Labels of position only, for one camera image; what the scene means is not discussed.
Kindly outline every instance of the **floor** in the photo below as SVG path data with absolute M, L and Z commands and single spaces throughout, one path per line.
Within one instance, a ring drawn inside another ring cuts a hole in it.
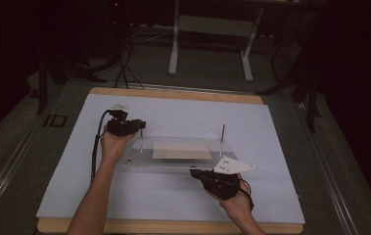
M 255 42 L 250 54 L 255 81 L 247 83 L 240 63 L 240 42 L 195 43 L 193 39 L 201 37 L 195 34 L 181 35 L 177 75 L 168 75 L 171 34 L 164 30 L 134 31 L 133 50 L 128 50 L 127 45 L 122 57 L 125 62 L 128 60 L 126 79 L 130 88 L 143 85 L 146 89 L 254 94 L 276 84 L 270 63 L 275 50 L 272 38 Z M 97 75 L 107 82 L 94 83 L 69 71 L 70 79 L 65 85 L 50 81 L 49 106 L 43 115 L 35 114 L 37 100 L 25 97 L 0 122 L 0 171 L 7 161 L 16 166 L 9 169 L 10 178 L 1 187 L 0 234 L 36 233 L 37 209 L 83 100 L 94 86 L 113 87 L 119 73 L 120 67 L 104 70 Z M 28 78 L 34 86 L 36 77 L 34 74 Z M 124 87 L 125 83 L 120 81 L 117 86 Z M 321 117 L 315 119 L 316 133 L 311 133 L 304 124 L 304 108 L 290 97 L 292 91 L 293 87 L 289 87 L 262 98 L 272 113 L 300 194 L 306 219 L 302 234 L 371 234 L 371 192 L 325 97 L 318 97 Z M 45 127 L 48 115 L 67 116 L 68 120 L 62 128 Z

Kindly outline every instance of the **cable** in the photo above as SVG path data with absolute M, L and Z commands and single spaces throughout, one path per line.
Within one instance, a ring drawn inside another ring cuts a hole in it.
M 161 33 L 160 32 L 136 32 L 135 34 L 132 35 L 132 37 L 135 37 L 138 35 L 155 35 L 155 34 L 161 34 Z
M 249 198 L 250 209 L 253 210 L 253 208 L 255 207 L 255 204 L 253 203 L 253 199 L 252 199 L 252 188 L 250 187 L 250 184 L 246 180 L 242 178 L 240 178 L 240 180 L 243 181 L 247 185 L 247 187 L 249 188 L 249 193 L 246 192 L 246 190 L 242 189 L 241 187 L 238 190 Z
M 129 61 L 130 61 L 130 58 L 131 58 L 131 52 L 130 52 L 129 48 L 127 48 L 125 45 L 123 45 L 123 48 L 127 50 L 128 55 L 127 55 L 127 60 L 126 61 L 122 57 L 120 57 L 121 71 L 118 73 L 116 83 L 115 83 L 115 88 L 117 88 L 118 81 L 120 80 L 120 77 L 121 77 L 122 74 L 124 76 L 124 82 L 126 83 L 126 88 L 127 89 L 129 88 L 128 87 L 128 81 L 126 79 L 126 71 L 125 71 L 125 69 L 127 68 L 130 71 L 130 74 L 133 76 L 133 79 L 137 83 L 139 83 L 139 85 L 142 87 L 142 89 L 145 89 L 143 84 L 140 82 L 140 80 L 142 80 L 143 75 L 138 71 L 134 71 L 128 64 Z M 138 79 L 134 73 L 139 74 L 140 78 Z
M 97 147 L 99 146 L 100 137 L 102 137 L 102 135 L 105 133 L 105 132 L 103 132 L 103 134 L 100 134 L 100 131 L 102 129 L 103 119 L 105 118 L 105 115 L 108 114 L 109 112 L 110 112 L 110 110 L 106 110 L 103 113 L 102 118 L 100 119 L 99 129 L 97 131 L 96 138 L 94 140 L 93 154 L 92 154 L 92 158 L 91 158 L 91 179 L 90 179 L 90 183 L 92 183 L 94 177 L 96 177 Z
M 169 33 L 171 33 L 171 32 L 173 32 L 173 30 L 170 30 L 170 31 L 167 31 L 167 32 L 163 32 L 163 33 L 161 33 L 161 34 L 159 34 L 159 35 L 156 35 L 156 36 L 151 37 L 151 38 L 149 38 L 149 39 L 146 39 L 146 40 L 144 40 L 144 41 L 133 42 L 133 43 L 134 43 L 134 44 L 142 44 L 142 43 L 146 43 L 146 42 L 152 41 L 152 40 L 154 40 L 154 39 L 157 39 L 158 37 L 162 37 L 162 36 L 164 36 L 164 35 L 167 35 L 167 34 L 169 34 Z

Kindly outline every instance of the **metal stand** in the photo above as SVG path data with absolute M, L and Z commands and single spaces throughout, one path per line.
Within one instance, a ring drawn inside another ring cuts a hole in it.
M 246 49 L 241 52 L 244 75 L 247 82 L 253 81 L 252 69 L 250 67 L 249 55 L 252 50 L 258 24 L 261 20 L 263 8 L 257 12 L 255 22 L 233 21 L 213 18 L 201 18 L 179 15 L 179 0 L 175 1 L 175 14 L 173 19 L 173 44 L 170 53 L 169 75 L 176 75 L 176 66 L 178 63 L 178 33 L 180 30 L 196 31 L 205 33 L 215 33 L 235 36 L 248 36 L 249 42 Z

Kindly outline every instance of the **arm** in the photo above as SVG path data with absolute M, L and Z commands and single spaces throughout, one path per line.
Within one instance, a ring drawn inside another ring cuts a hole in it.
M 117 137 L 105 132 L 100 140 L 102 161 L 96 177 L 82 199 L 67 234 L 103 234 L 106 224 L 109 194 L 115 167 L 127 142 L 134 134 Z
M 247 185 L 241 181 L 240 186 L 243 190 L 248 192 Z M 225 209 L 228 217 L 240 228 L 243 234 L 245 235 L 263 235 L 264 231 L 258 226 L 255 218 L 252 215 L 250 209 L 250 199 L 247 198 L 242 192 L 238 192 L 237 195 L 228 200 L 221 200 L 215 197 L 213 194 L 208 192 L 214 198 L 217 199 L 219 204 Z

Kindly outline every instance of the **table leg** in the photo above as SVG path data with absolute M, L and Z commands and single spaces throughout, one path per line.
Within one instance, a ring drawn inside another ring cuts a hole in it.
M 246 50 L 241 52 L 241 60 L 243 63 L 244 76 L 247 82 L 253 81 L 252 69 L 250 68 L 249 55 L 250 55 L 250 51 L 252 50 L 253 42 L 255 41 L 255 34 L 257 33 L 258 24 L 260 23 L 263 10 L 264 10 L 263 8 L 260 8 L 258 10 L 257 17 L 255 19 L 255 22 L 253 23 L 252 30 L 250 31 L 249 43 L 247 44 Z
M 176 75 L 176 65 L 178 63 L 178 26 L 179 21 L 179 0 L 175 1 L 175 16 L 173 19 L 173 45 L 170 53 L 169 75 Z

